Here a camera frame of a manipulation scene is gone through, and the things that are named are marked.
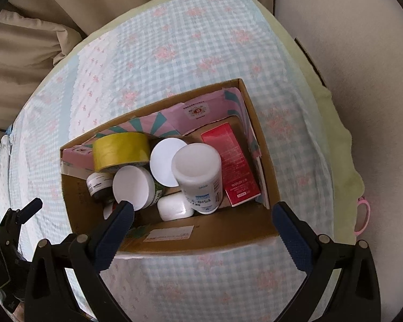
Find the blue gingham fabric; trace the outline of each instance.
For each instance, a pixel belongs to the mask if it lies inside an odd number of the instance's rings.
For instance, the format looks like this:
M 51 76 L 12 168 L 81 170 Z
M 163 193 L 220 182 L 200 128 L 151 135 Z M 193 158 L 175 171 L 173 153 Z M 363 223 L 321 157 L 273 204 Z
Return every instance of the blue gingham fabric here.
M 0 218 L 9 205 L 22 208 L 34 197 L 44 203 L 21 233 L 28 260 L 40 239 L 58 243 L 71 232 L 61 146 L 144 105 L 233 78 L 248 89 L 282 199 L 315 232 L 333 236 L 332 178 L 316 102 L 252 0 L 172 0 L 62 62 L 0 143 Z M 273 321 L 304 274 L 275 238 L 219 253 L 115 259 L 102 277 L 133 321 Z

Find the pink handle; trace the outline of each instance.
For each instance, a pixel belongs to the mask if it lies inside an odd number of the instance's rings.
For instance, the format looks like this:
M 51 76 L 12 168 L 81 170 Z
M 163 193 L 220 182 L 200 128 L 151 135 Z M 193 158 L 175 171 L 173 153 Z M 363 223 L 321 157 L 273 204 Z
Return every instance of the pink handle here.
M 354 231 L 354 234 L 355 234 L 356 236 L 361 235 L 361 234 L 364 232 L 364 230 L 366 230 L 367 225 L 368 225 L 368 223 L 369 223 L 369 219 L 370 219 L 370 204 L 367 202 L 367 200 L 366 200 L 363 196 L 361 196 L 361 197 L 358 199 L 357 207 L 358 207 L 359 205 L 361 205 L 361 204 L 366 205 L 366 218 L 364 219 L 364 225 L 363 225 L 363 227 L 362 227 L 359 231 Z

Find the mattress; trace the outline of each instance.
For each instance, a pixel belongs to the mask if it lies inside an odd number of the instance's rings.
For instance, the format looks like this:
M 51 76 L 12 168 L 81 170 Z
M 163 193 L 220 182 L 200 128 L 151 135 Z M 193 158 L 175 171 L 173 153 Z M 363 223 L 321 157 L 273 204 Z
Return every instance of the mattress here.
M 22 254 L 30 260 L 40 239 L 58 243 L 71 232 L 61 146 L 141 106 L 233 78 L 243 79 L 253 101 L 281 198 L 315 232 L 354 242 L 364 187 L 351 137 L 292 38 L 256 0 L 153 0 L 75 47 L 0 142 L 0 219 L 34 197 L 44 202 L 22 229 Z M 102 277 L 135 321 L 270 321 L 304 274 L 275 238 L 217 253 L 116 258 Z

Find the red box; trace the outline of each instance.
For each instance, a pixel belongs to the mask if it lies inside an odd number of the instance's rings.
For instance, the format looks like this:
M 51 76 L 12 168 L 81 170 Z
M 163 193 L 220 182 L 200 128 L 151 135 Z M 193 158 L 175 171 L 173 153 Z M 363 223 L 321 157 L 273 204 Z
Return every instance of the red box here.
M 202 133 L 201 138 L 204 143 L 213 146 L 221 156 L 222 186 L 232 207 L 261 194 L 248 161 L 228 122 Z

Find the yellow tape roll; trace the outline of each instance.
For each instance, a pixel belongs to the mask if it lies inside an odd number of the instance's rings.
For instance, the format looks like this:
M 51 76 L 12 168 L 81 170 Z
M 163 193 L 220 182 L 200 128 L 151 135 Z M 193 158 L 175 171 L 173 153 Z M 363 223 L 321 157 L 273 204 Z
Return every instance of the yellow tape roll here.
M 143 166 L 149 162 L 150 154 L 145 134 L 111 134 L 97 139 L 93 144 L 94 169 L 96 172 L 113 173 L 127 165 Z

